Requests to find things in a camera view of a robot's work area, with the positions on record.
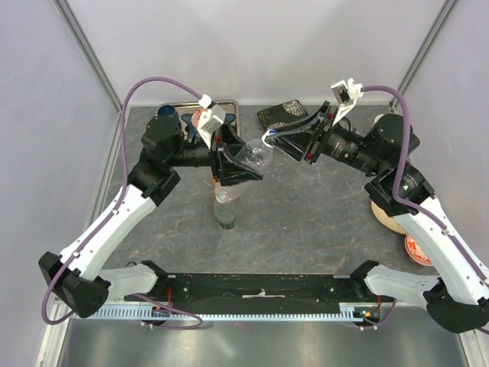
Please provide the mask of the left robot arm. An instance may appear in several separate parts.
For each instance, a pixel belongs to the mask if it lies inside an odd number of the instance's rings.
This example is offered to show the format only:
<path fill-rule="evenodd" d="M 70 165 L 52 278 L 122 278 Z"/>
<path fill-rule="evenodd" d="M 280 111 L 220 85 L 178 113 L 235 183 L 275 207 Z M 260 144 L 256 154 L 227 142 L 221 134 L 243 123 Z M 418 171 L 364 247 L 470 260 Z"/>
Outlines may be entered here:
<path fill-rule="evenodd" d="M 143 149 L 114 201 L 61 253 L 46 252 L 38 262 L 49 294 L 55 294 L 78 317 L 87 318 L 107 301 L 133 294 L 161 300 L 167 294 L 166 272 L 152 261 L 103 269 L 127 234 L 170 195 L 180 182 L 177 167 L 210 167 L 224 188 L 262 180 L 264 175 L 246 152 L 255 147 L 224 122 L 211 142 L 189 141 L 177 119 L 154 116 L 141 138 Z"/>

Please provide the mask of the clear Pocari Sweat bottle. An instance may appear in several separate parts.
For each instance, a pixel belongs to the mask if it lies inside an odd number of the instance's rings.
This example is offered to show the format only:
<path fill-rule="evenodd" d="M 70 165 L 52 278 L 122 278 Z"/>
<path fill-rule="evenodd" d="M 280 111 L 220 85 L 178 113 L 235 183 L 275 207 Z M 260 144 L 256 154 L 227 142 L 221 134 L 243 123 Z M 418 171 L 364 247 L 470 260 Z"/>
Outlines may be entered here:
<path fill-rule="evenodd" d="M 256 168 L 260 173 L 265 172 L 265 168 L 272 161 L 274 155 L 274 148 L 268 148 L 263 145 L 261 138 L 256 138 L 249 141 L 238 153 L 238 159 L 246 164 L 251 164 L 253 168 Z M 216 184 L 216 189 L 225 190 L 230 193 L 235 199 L 238 199 L 240 195 L 245 192 L 251 181 L 241 183 L 236 186 L 223 187 L 220 183 Z"/>

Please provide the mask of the blue white bottle cap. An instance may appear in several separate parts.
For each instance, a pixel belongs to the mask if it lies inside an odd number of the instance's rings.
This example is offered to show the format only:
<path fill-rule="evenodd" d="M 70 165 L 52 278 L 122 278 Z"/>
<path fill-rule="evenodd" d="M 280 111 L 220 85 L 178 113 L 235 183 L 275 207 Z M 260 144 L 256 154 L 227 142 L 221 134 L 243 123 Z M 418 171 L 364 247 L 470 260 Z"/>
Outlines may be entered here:
<path fill-rule="evenodd" d="M 274 136 L 277 134 L 277 131 L 273 130 L 273 129 L 269 129 L 267 130 L 262 136 L 261 136 L 261 141 L 263 143 L 264 146 L 268 147 L 268 148 L 273 148 L 274 146 L 271 145 L 267 139 L 270 137 L 270 136 Z"/>

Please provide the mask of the green label water bottle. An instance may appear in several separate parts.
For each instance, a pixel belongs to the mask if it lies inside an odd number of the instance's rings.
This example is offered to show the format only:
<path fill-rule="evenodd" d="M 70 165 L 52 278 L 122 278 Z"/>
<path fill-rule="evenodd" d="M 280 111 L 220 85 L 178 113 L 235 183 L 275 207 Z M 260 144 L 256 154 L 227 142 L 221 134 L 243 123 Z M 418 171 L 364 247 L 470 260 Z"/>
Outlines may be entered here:
<path fill-rule="evenodd" d="M 233 229 L 237 224 L 235 198 L 225 190 L 215 189 L 213 210 L 222 229 Z"/>

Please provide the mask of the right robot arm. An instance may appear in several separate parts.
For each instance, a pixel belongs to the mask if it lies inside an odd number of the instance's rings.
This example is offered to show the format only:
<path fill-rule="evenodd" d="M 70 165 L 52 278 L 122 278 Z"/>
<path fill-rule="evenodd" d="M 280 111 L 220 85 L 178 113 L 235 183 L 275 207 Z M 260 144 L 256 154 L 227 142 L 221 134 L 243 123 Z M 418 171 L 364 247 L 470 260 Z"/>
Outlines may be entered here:
<path fill-rule="evenodd" d="M 370 178 L 370 200 L 422 248 L 437 273 L 422 276 L 366 261 L 352 274 L 351 295 L 402 300 L 424 309 L 452 333 L 488 325 L 488 269 L 451 226 L 435 191 L 412 164 L 399 162 L 404 131 L 401 115 L 387 113 L 366 135 L 324 102 L 313 115 L 274 126 L 267 142 L 295 161 L 309 164 L 326 155 Z"/>

